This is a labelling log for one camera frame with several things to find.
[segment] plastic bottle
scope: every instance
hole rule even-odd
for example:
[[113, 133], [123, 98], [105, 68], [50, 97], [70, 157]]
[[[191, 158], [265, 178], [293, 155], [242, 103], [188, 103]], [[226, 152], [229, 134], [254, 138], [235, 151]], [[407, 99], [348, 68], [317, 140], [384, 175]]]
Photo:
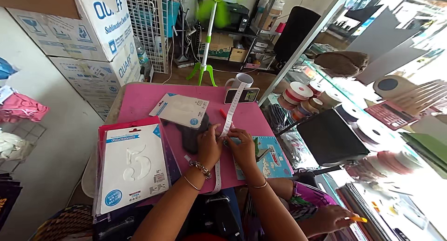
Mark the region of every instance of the plastic bottle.
[[140, 42], [137, 36], [134, 35], [135, 47], [137, 49], [138, 60], [140, 62], [141, 67], [144, 67], [144, 75], [151, 70], [151, 63], [149, 62], [148, 55], [146, 54], [146, 50], [144, 49], [143, 44]]

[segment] woman's hand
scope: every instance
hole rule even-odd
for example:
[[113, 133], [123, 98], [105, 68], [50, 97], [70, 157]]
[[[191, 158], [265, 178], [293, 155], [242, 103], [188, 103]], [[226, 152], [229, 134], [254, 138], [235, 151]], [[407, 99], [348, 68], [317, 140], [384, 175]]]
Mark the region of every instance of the woman's hand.
[[[241, 143], [237, 145], [230, 137], [239, 138]], [[245, 170], [256, 167], [256, 157], [254, 153], [254, 141], [251, 134], [247, 131], [238, 128], [232, 128], [228, 135], [225, 137], [228, 145], [233, 152], [233, 156], [240, 168], [245, 172]]]
[[345, 217], [358, 216], [340, 205], [327, 205], [318, 209], [311, 218], [300, 221], [298, 225], [307, 237], [317, 234], [330, 233], [341, 230], [355, 223]]
[[223, 138], [218, 138], [221, 132], [216, 131], [216, 128], [220, 124], [214, 124], [209, 126], [208, 130], [203, 134], [198, 135], [198, 159], [205, 168], [211, 170], [214, 165], [219, 161], [220, 154], [222, 153]]

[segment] gold bangle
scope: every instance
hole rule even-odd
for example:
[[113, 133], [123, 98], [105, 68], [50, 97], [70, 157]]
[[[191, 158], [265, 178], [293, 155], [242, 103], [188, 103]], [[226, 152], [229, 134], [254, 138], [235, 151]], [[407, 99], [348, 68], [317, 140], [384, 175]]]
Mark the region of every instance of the gold bangle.
[[255, 189], [260, 189], [260, 188], [264, 188], [265, 186], [267, 186], [267, 179], [265, 180], [265, 183], [264, 183], [263, 186], [259, 186], [259, 187], [257, 187], [257, 186], [250, 186], [250, 187], [255, 188]]
[[186, 178], [186, 176], [183, 176], [183, 178], [189, 183], [191, 184], [191, 186], [193, 186], [196, 190], [200, 191], [196, 186], [194, 186], [190, 181], [188, 181], [188, 179]]

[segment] card with printed cartoon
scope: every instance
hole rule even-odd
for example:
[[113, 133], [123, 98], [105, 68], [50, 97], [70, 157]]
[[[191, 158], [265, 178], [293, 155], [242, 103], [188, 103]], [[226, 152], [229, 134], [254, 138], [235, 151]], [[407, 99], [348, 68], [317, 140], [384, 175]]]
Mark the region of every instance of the card with printed cartoon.
[[[232, 140], [239, 144], [238, 138], [232, 138]], [[262, 172], [264, 177], [276, 178], [276, 177], [291, 177], [292, 172], [287, 159], [279, 146], [276, 137], [274, 136], [253, 136], [255, 143], [255, 155], [257, 160], [257, 166]], [[244, 173], [240, 169], [239, 165], [235, 162], [236, 174], [238, 180], [245, 180]]]

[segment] orange object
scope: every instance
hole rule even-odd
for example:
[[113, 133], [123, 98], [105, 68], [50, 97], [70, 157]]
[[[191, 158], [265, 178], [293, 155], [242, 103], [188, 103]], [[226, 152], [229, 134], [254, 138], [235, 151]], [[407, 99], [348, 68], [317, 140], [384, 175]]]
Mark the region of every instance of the orange object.
[[352, 216], [350, 217], [351, 220], [356, 221], [356, 222], [362, 222], [362, 223], [367, 223], [368, 219], [364, 218], [364, 217], [359, 217], [359, 216]]

